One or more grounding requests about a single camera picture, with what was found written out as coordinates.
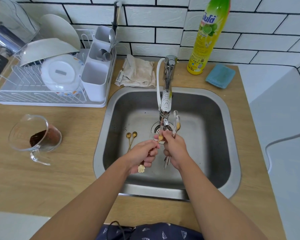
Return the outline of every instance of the sink rim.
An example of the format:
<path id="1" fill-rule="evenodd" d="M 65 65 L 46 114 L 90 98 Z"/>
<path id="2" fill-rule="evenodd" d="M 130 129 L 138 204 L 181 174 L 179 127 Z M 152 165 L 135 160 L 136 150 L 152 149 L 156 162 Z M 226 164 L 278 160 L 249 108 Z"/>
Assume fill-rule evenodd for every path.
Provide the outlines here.
<path id="1" fill-rule="evenodd" d="M 103 158 L 106 139 L 108 137 L 108 132 L 110 128 L 112 114 L 116 105 L 116 102 L 125 94 L 129 92 L 156 92 L 155 88 L 133 88 L 133 87 L 124 87 L 116 91 L 108 102 L 107 109 L 104 115 L 104 121 L 101 127 L 101 131 L 99 134 L 99 139 L 103 138 L 103 140 L 99 140 L 96 145 L 96 150 L 93 156 L 93 171 L 96 175 L 96 178 L 100 177 L 102 173 L 105 172 L 103 160 L 98 160 L 96 158 L 97 152 L 102 152 L 102 155 L 98 155 L 98 158 Z M 227 139 L 228 152 L 230 158 L 230 167 L 231 172 L 227 182 L 218 190 L 227 198 L 232 197 L 236 191 L 239 189 L 240 181 L 241 181 L 241 167 L 239 156 L 236 147 L 235 136 L 232 128 L 232 122 L 230 117 L 230 112 L 226 103 L 222 100 L 220 96 L 206 89 L 202 88 L 180 88 L 173 87 L 172 92 L 174 93 L 186 93 L 186 94 L 194 94 L 206 96 L 213 100 L 220 108 L 221 115 L 224 123 L 225 136 Z M 166 199 L 176 199 L 188 201 L 188 195 L 186 190 L 184 189 L 171 189 L 171 188 L 159 188 L 152 187 L 146 185 L 135 185 L 124 183 L 124 186 L 121 189 L 119 195 L 126 196 L 142 196 L 142 197 L 150 197 L 150 198 L 166 198 Z"/>

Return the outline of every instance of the sink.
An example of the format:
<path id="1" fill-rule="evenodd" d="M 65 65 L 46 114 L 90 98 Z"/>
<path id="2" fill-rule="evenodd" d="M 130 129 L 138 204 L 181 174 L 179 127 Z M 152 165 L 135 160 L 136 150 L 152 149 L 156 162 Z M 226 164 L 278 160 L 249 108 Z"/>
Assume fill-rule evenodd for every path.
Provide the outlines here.
<path id="1" fill-rule="evenodd" d="M 227 198 L 238 189 L 241 169 L 230 113 L 215 93 L 199 88 L 173 88 L 172 109 L 180 115 L 182 136 L 190 157 L 212 184 Z M 127 132 L 136 131 L 132 146 L 153 138 L 158 132 L 159 111 L 156 89 L 122 88 L 109 100 L 93 159 L 100 177 L 129 146 Z M 128 176 L 123 195 L 189 200 L 182 178 L 172 164 L 164 169 L 161 146 L 151 168 Z"/>

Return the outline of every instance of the person's left hand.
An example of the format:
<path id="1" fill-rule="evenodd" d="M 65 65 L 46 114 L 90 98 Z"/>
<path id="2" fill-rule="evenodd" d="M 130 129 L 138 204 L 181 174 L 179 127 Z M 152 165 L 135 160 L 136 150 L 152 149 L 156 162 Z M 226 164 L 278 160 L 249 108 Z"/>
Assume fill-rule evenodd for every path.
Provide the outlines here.
<path id="1" fill-rule="evenodd" d="M 138 166 L 142 161 L 144 161 L 143 165 L 146 168 L 151 167 L 153 160 L 158 154 L 159 148 L 160 145 L 154 140 L 147 140 L 136 144 L 123 156 L 129 162 L 130 173 L 137 173 Z"/>

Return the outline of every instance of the white wire dish rack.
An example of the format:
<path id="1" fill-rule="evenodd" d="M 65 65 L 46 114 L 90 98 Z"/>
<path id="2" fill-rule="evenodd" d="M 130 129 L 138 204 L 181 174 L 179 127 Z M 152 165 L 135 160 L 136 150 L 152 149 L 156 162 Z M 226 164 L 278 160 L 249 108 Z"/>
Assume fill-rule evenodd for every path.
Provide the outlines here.
<path id="1" fill-rule="evenodd" d="M 76 29 L 81 36 L 83 48 L 77 58 L 85 63 L 94 38 L 94 29 Z M 20 57 L 14 56 L 6 69 L 0 75 L 0 104 L 4 105 L 34 105 L 34 106 L 63 106 L 63 107 L 95 107 L 101 108 L 107 104 L 111 78 L 116 63 L 116 51 L 110 63 L 106 78 L 106 97 L 103 102 L 89 100 L 84 88 L 79 87 L 76 93 L 57 92 L 49 90 L 40 76 L 41 65 L 20 67 Z"/>

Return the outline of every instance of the wooden countertop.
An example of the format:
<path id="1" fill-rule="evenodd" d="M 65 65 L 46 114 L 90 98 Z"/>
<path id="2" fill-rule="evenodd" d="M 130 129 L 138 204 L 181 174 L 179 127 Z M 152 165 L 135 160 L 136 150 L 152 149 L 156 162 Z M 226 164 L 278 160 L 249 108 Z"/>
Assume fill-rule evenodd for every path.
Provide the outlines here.
<path id="1" fill-rule="evenodd" d="M 117 60 L 114 77 L 122 64 L 123 60 Z M 176 66 L 173 86 L 208 89 L 219 95 L 230 110 L 242 170 L 240 187 L 231 201 L 269 239 L 285 239 L 238 67 L 231 66 L 236 75 L 222 90 L 205 82 L 213 65 L 207 65 L 197 76 L 188 73 L 186 65 Z M 110 96 L 119 89 L 114 80 Z M 92 160 L 105 110 L 0 104 L 0 211 L 51 217 L 87 188 L 95 180 Z M 62 143 L 48 154 L 54 161 L 52 166 L 34 163 L 28 152 L 9 147 L 9 132 L 24 114 L 42 115 L 61 131 Z M 113 220 L 123 226 L 170 222 L 199 231 L 189 202 L 118 196 L 106 222 Z"/>

